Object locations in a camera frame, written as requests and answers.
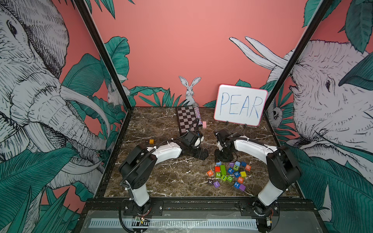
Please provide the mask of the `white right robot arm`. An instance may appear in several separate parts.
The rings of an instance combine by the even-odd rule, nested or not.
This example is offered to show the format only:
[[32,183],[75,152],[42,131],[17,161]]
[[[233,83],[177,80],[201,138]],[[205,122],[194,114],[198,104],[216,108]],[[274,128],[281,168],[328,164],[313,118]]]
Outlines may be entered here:
[[253,203],[253,206],[262,212],[302,175],[300,165],[289,146],[269,146],[239,133],[231,134],[226,129],[215,132],[214,135],[218,147],[216,154],[231,155],[237,151],[244,152],[267,165],[269,181]]

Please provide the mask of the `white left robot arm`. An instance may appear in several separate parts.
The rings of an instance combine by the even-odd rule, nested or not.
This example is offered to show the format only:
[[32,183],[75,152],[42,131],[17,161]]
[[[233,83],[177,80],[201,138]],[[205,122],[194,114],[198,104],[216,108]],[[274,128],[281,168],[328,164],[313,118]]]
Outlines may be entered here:
[[200,131],[189,131],[176,139],[166,140],[159,146],[137,145],[119,166],[122,176],[120,186],[129,192],[130,200],[137,207],[144,207],[150,200],[146,182],[155,165],[181,155],[204,161],[208,158],[208,150],[200,147],[203,141],[204,136]]

